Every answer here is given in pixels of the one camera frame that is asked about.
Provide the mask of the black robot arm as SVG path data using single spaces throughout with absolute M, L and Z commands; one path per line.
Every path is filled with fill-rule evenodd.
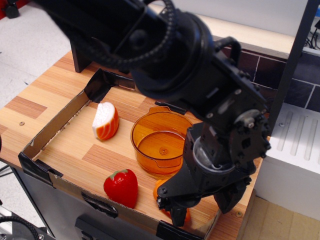
M 157 204 L 184 225 L 187 209 L 214 196 L 223 213 L 242 198 L 254 160 L 270 149 L 265 99 L 238 69 L 241 46 L 214 41 L 195 15 L 170 0 L 155 13 L 148 0 L 40 0 L 70 41 L 94 62 L 131 73 L 146 97 L 190 111 L 183 165 L 161 185 Z

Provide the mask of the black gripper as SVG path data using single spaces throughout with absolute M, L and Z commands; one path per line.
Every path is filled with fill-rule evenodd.
M 158 207 L 170 212 L 175 227 L 183 227 L 187 209 L 208 196 L 226 214 L 242 199 L 255 171 L 252 157 L 233 162 L 228 141 L 207 123 L 196 123 L 187 130 L 181 169 L 157 188 Z

